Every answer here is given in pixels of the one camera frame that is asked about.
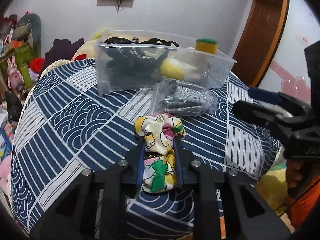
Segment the person's right hand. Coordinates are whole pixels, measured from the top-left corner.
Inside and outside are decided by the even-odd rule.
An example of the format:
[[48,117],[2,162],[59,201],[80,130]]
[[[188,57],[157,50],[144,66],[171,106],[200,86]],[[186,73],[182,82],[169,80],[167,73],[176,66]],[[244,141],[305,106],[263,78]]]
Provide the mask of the person's right hand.
[[309,161],[288,160],[286,162],[286,182],[288,196],[299,198],[311,181],[312,167]]

